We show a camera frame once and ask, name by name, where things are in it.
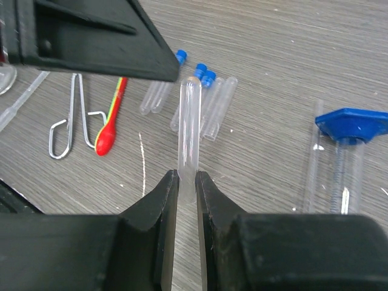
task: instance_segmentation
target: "white spot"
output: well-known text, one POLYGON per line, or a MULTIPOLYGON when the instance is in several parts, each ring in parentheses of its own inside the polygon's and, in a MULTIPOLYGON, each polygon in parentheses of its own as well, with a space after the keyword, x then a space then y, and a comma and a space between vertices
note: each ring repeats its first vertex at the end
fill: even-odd
POLYGON ((385 189, 384 188, 380 188, 387 196, 388 196, 388 192, 387 191, 385 191, 385 189))
POLYGON ((142 197, 146 194, 146 159, 144 157, 144 147, 143 147, 143 141, 141 139, 141 133, 139 133, 139 140, 140 140, 140 151, 141 151, 141 158, 143 161, 143 192, 142 197))
POLYGON ((323 146, 321 146, 321 145, 315 144, 313 146, 313 150, 325 150, 325 148, 323 146))

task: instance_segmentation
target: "red spoon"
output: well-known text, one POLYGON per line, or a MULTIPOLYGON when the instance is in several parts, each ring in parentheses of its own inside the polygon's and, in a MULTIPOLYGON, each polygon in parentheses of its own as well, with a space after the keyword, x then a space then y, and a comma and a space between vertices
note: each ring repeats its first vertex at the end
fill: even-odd
POLYGON ((116 139, 116 118, 119 113, 120 103, 122 97, 125 93, 125 88, 127 87, 128 78, 120 78, 116 92, 112 100, 112 104, 110 106, 107 123, 103 126, 103 128, 99 131, 96 142, 95 142, 95 151, 97 155, 104 156, 106 155, 116 139))

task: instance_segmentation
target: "gray wooden surface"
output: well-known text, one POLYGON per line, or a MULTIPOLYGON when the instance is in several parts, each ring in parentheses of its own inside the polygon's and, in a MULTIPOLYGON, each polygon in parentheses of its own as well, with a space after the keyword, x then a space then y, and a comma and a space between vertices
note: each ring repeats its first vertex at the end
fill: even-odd
MULTIPOLYGON (((205 62, 239 87, 216 142, 201 144, 200 168, 251 212, 299 210, 309 157, 314 104, 325 111, 360 107, 388 111, 388 3, 383 0, 193 1, 142 4, 173 50, 189 61, 181 76, 205 62)), ((0 110, 38 75, 20 69, 0 110)), ((84 76, 89 110, 109 109, 116 78, 84 76)), ((52 73, 0 134, 0 178, 45 213, 118 213, 176 167, 177 136, 169 121, 178 104, 175 86, 159 115, 138 107, 149 82, 131 80, 118 120, 118 138, 103 158, 82 135, 80 111, 71 154, 47 152, 50 126, 66 117, 70 74, 52 73)), ((92 136, 99 120, 91 119, 92 136)), ((60 131, 64 146, 65 131, 60 131)), ((362 212, 388 227, 387 137, 366 148, 362 212)), ((333 145, 323 151, 320 195, 328 199, 333 145)), ((200 290, 195 206, 178 210, 174 290, 200 290)))

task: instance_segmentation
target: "blue plastic object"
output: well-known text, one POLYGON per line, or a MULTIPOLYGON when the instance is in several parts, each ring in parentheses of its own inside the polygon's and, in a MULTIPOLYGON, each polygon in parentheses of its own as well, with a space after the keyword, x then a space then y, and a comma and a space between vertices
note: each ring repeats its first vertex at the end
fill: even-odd
POLYGON ((195 68, 193 76, 197 77, 200 80, 202 80, 202 78, 205 75, 206 71, 207 71, 207 67, 206 67, 205 64, 198 64, 198 65, 196 65, 196 68, 195 68))
POLYGON ((176 59, 179 62, 179 65, 182 66, 187 59, 187 53, 184 50, 178 50, 175 54, 176 59))
POLYGON ((368 143, 375 136, 388 134, 388 112, 343 108, 316 117, 315 124, 336 142, 361 139, 368 143))
POLYGON ((202 88, 210 88, 216 79, 216 73, 213 71, 206 71, 204 77, 202 78, 202 88))

